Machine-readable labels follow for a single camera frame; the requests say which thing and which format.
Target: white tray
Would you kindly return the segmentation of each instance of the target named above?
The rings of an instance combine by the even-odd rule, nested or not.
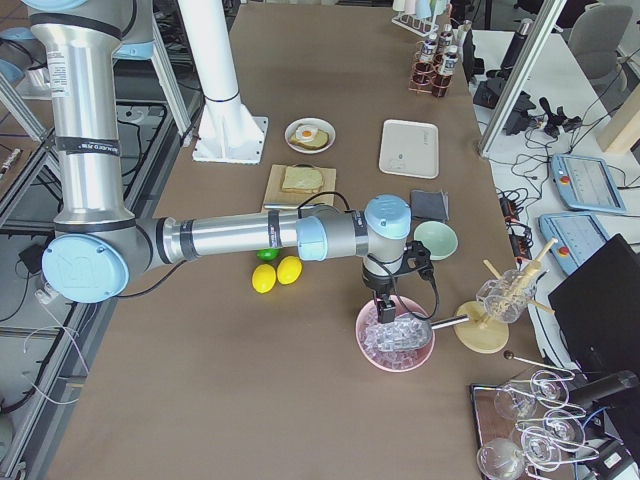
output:
[[[386,120],[378,166],[392,175],[436,178],[438,127],[431,123]]]

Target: wooden stick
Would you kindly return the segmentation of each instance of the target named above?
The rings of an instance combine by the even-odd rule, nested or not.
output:
[[[531,305],[533,305],[536,308],[539,308],[540,310],[550,313],[551,315],[553,315],[554,313],[556,313],[556,311],[551,308],[551,307],[547,307],[546,305],[540,303],[540,302],[536,302],[535,300],[529,300],[529,303]]]
[[[489,260],[484,259],[482,263],[484,263],[485,267],[489,269],[489,271],[493,274],[494,277],[496,277],[496,279],[499,279],[502,276],[500,275],[500,272],[498,272],[498,269],[494,267]]]
[[[544,257],[549,252],[549,250],[551,250],[551,247],[553,247],[553,245],[556,243],[558,243],[557,238],[552,238],[551,240],[549,240],[547,244],[542,247],[542,250],[540,251],[538,256],[534,258],[534,261],[539,262],[540,260],[542,260],[542,257]]]

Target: fried egg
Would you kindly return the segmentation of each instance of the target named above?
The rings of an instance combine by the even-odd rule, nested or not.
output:
[[[303,124],[296,128],[296,140],[302,143],[312,142],[318,134],[318,127]]]

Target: blue control panel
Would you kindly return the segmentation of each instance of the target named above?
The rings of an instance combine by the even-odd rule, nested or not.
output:
[[[626,212],[609,167],[601,158],[556,154],[551,158],[551,173],[569,208]]]
[[[538,226],[546,241],[554,237],[558,239],[551,253],[567,275],[571,275],[609,240],[609,234],[591,212],[540,215]]]

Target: wine glass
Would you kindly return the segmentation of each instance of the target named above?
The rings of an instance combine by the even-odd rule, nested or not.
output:
[[[498,387],[493,404],[498,415],[508,420],[531,418],[538,406],[529,382],[521,380],[511,380]]]
[[[538,370],[531,376],[531,391],[547,408],[562,408],[569,403],[566,380],[549,370]]]
[[[506,438],[487,442],[478,450],[478,468],[491,480],[516,480],[525,472],[532,478],[547,480],[535,469],[552,472],[563,463],[560,449],[544,428],[526,428],[519,443]]]
[[[491,480],[515,480],[526,466],[523,451],[506,438],[495,438],[483,445],[476,461],[480,471]]]
[[[556,408],[544,414],[542,425],[559,448],[565,452],[574,453],[584,446],[586,440],[584,427],[577,420],[578,418],[580,416]]]

